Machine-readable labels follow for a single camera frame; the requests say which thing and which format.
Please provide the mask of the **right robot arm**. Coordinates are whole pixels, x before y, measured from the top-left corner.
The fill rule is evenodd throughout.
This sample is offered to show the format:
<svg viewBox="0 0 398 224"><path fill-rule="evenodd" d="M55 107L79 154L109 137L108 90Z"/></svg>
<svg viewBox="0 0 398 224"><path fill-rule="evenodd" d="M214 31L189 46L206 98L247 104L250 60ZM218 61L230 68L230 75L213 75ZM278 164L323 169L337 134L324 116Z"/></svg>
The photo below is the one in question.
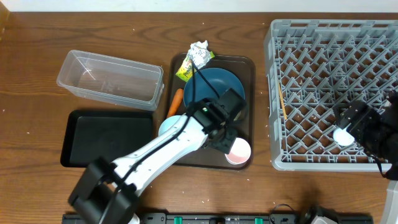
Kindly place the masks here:
<svg viewBox="0 0 398 224"><path fill-rule="evenodd" d="M341 133L351 136L376 161L381 176L390 180L381 223L397 223L397 91L392 90L390 105L383 114L363 101L335 105L333 112Z"/></svg>

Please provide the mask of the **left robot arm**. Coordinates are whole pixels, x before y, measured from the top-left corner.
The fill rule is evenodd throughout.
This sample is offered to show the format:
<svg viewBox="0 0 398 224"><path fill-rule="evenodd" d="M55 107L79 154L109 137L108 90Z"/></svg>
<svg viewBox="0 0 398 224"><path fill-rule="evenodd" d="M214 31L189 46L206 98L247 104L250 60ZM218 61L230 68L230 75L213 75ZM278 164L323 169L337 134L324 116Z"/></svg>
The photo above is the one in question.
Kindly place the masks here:
<svg viewBox="0 0 398 224"><path fill-rule="evenodd" d="M136 152L113 162L102 158L91 162L68 203L86 223L139 223L136 210L145 188L207 141L228 153L237 136L231 123L245 107L245 100L232 88L218 99L191 102L176 123Z"/></svg>

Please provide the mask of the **pink cup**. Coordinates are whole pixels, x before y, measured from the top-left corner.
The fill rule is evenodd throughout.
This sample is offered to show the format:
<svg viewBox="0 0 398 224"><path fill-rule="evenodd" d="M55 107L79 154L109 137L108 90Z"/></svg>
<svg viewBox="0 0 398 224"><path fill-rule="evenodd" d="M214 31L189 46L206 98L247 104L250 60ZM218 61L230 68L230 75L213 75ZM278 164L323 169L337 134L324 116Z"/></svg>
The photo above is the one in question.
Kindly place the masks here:
<svg viewBox="0 0 398 224"><path fill-rule="evenodd" d="M232 165L244 164L251 156L251 147L243 138L236 138L229 154L225 154L226 160Z"/></svg>

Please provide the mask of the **light blue cup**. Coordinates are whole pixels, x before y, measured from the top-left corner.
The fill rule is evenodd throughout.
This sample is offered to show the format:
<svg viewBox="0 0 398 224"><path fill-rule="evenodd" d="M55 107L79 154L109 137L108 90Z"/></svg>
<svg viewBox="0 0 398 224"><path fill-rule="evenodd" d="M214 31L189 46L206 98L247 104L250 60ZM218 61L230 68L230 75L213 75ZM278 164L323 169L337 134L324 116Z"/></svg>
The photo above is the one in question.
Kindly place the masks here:
<svg viewBox="0 0 398 224"><path fill-rule="evenodd" d="M333 140L340 146L349 146L354 143L355 138L346 131L346 128L336 128L333 132Z"/></svg>

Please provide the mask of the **dark blue bowl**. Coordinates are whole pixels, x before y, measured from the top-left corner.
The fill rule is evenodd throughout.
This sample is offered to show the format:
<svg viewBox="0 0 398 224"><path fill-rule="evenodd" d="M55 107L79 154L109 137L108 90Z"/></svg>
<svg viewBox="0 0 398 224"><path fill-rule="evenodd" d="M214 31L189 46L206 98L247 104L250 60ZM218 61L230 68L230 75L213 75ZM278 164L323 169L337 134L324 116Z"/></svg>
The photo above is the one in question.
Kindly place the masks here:
<svg viewBox="0 0 398 224"><path fill-rule="evenodd" d="M208 83L221 96L224 92L232 88L243 99L245 99L244 87L238 77L232 72L222 68L205 68L200 70ZM214 90L207 84L198 72L195 73L195 101L204 98L218 98ZM183 90L183 103L188 106L193 100L193 81L192 78L186 83Z"/></svg>

